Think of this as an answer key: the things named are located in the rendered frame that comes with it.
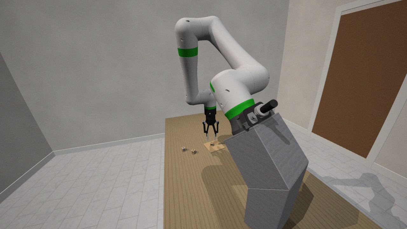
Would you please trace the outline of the tan square mat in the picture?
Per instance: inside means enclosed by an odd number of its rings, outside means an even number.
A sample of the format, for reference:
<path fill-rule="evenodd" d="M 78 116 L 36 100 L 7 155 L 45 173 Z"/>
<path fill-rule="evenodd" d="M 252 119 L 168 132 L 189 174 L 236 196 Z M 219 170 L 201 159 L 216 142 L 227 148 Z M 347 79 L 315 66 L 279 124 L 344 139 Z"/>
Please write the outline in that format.
<path fill-rule="evenodd" d="M 225 148 L 218 140 L 214 140 L 212 142 L 213 142 L 213 146 L 210 145 L 210 142 L 203 144 L 209 150 L 210 153 Z"/>

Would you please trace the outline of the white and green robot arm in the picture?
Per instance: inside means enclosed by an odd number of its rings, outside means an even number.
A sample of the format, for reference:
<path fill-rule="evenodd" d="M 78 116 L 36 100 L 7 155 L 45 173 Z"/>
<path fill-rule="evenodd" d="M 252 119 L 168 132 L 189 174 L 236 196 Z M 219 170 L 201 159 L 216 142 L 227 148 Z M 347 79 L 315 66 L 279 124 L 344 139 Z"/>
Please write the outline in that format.
<path fill-rule="evenodd" d="M 238 44 L 218 17 L 181 18 L 175 25 L 175 36 L 189 105 L 204 104 L 204 114 L 214 116 L 217 101 L 233 136 L 275 114 L 276 100 L 254 103 L 251 96 L 268 85 L 268 70 Z M 198 90 L 197 83 L 201 40 L 210 41 L 232 68 L 217 74 L 207 90 Z"/>

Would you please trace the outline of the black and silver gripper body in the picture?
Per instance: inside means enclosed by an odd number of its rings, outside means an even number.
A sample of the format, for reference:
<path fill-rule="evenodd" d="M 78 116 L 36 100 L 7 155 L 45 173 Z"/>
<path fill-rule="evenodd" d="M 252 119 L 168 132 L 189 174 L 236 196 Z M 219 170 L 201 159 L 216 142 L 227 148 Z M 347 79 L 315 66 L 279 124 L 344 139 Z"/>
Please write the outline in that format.
<path fill-rule="evenodd" d="M 212 122 L 213 124 L 215 124 L 216 120 L 215 120 L 215 115 L 214 116 L 205 116 L 206 120 L 205 122 L 208 124 L 208 122 L 210 122 L 210 126 L 212 126 Z"/>

